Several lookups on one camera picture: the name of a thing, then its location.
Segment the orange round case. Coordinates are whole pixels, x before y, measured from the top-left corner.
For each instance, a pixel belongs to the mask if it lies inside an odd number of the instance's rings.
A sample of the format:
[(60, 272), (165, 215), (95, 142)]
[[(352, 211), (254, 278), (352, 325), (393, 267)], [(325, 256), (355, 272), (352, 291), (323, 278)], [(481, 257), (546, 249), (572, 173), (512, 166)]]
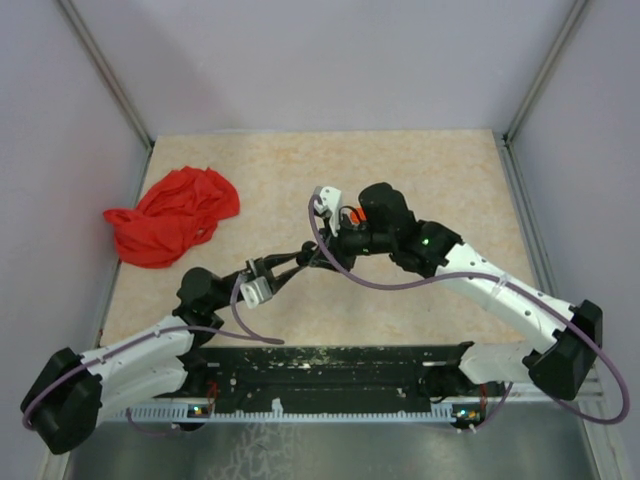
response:
[(362, 223), (364, 223), (366, 221), (366, 215), (365, 215), (364, 210), (362, 208), (355, 208), (355, 207), (347, 206), (347, 210), (349, 211), (350, 221), (353, 224), (359, 225), (359, 224), (362, 224)]

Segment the black round case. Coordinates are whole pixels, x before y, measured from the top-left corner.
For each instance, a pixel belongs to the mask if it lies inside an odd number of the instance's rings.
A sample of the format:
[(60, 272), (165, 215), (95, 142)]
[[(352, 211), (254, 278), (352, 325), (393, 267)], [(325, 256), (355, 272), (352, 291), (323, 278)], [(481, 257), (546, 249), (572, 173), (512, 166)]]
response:
[(296, 255), (296, 263), (301, 267), (312, 266), (320, 253), (321, 250), (315, 242), (307, 241), (301, 246), (300, 252)]

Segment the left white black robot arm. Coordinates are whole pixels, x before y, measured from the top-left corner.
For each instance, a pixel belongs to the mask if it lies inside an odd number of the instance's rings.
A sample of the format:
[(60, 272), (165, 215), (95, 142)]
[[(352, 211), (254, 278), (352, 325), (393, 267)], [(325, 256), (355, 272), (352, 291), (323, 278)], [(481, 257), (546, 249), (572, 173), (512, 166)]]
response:
[(53, 354), (20, 405), (23, 426), (59, 455), (140, 402), (177, 391), (201, 394), (208, 373), (198, 349), (216, 336), (232, 335), (223, 330), (218, 310), (234, 300), (254, 307), (270, 299), (308, 263), (297, 252), (249, 260), (224, 277), (189, 269), (177, 291), (178, 306), (152, 327), (105, 347)]

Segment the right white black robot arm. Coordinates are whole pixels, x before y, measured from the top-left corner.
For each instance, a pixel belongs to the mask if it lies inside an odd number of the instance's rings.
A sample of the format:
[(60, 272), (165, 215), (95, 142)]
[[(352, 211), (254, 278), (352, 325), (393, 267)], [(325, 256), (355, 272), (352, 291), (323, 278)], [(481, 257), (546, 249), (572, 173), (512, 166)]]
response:
[(385, 254), (398, 267), (467, 296), (518, 331), (511, 344), (472, 344), (446, 372), (448, 387), (470, 395), (489, 382), (531, 382), (559, 400), (574, 399), (603, 340), (603, 312), (595, 303), (578, 305), (539, 291), (489, 262), (441, 223), (419, 220), (404, 196), (381, 182), (365, 188), (358, 223), (342, 221), (340, 190), (314, 190), (311, 207), (329, 235), (323, 245), (337, 266), (350, 270), (356, 257)]

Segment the red crumpled cloth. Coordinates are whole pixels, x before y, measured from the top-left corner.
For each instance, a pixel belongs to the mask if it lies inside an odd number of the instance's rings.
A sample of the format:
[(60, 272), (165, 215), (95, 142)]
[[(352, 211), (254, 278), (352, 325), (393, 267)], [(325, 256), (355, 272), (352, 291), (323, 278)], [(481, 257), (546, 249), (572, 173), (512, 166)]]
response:
[(146, 269), (167, 268), (210, 241), (218, 224), (240, 213), (236, 188), (218, 172), (185, 166), (155, 183), (134, 208), (103, 212), (119, 259)]

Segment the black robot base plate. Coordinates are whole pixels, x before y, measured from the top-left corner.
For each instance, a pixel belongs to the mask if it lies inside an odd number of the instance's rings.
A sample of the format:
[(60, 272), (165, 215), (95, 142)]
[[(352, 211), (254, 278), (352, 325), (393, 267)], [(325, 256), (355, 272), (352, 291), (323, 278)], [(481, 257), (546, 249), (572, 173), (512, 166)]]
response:
[(469, 346), (200, 348), (185, 355), (187, 380), (172, 395), (210, 399), (223, 414), (267, 413), (273, 400), (287, 414), (428, 413), (504, 393), (461, 372)]

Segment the aluminium rail right side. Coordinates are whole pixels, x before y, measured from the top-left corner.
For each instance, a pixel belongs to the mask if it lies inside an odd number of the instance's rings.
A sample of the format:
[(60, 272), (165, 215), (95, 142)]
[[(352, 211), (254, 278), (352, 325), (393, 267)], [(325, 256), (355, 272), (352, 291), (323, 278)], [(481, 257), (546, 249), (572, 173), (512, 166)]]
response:
[(495, 134), (494, 138), (536, 285), (558, 297), (557, 282), (518, 159), (504, 134)]

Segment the left aluminium frame post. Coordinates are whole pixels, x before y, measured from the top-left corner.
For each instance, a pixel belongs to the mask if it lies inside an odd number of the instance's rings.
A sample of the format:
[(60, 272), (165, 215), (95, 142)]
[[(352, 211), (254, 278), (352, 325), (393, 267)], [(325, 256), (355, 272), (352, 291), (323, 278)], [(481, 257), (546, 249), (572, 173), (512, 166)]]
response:
[(67, 23), (71, 33), (79, 42), (93, 69), (116, 107), (123, 115), (128, 126), (135, 133), (146, 151), (151, 152), (155, 141), (152, 139), (145, 121), (127, 94), (123, 83), (118, 79), (115, 70), (99, 46), (77, 6), (70, 0), (55, 0), (54, 5)]

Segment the aluminium frame post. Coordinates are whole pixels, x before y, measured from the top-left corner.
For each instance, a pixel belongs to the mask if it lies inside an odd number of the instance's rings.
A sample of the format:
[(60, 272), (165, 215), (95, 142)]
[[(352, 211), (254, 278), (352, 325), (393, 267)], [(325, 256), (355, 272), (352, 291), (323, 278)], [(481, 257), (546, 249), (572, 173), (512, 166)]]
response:
[(560, 29), (544, 56), (539, 69), (517, 108), (507, 130), (502, 135), (506, 146), (512, 145), (531, 115), (536, 103), (557, 69), (566, 49), (577, 34), (592, 5), (590, 0), (575, 0), (571, 3)]
[(55, 0), (54, 5), (67, 23), (71, 33), (79, 42), (93, 69), (116, 107), (123, 115), (128, 126), (135, 133), (146, 151), (151, 152), (155, 141), (152, 139), (145, 121), (127, 94), (123, 83), (118, 79), (115, 70), (99, 46), (77, 6), (70, 0)]

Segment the right aluminium frame post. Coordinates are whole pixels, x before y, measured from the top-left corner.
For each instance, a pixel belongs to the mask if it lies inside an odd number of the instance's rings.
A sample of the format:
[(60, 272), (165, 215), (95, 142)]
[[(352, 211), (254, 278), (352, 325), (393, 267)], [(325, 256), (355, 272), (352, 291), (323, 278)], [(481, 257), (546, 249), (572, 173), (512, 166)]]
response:
[(539, 69), (517, 108), (507, 130), (502, 135), (506, 146), (512, 145), (531, 115), (536, 103), (557, 69), (566, 49), (577, 34), (592, 5), (590, 0), (575, 0), (571, 3), (560, 29), (544, 56)]

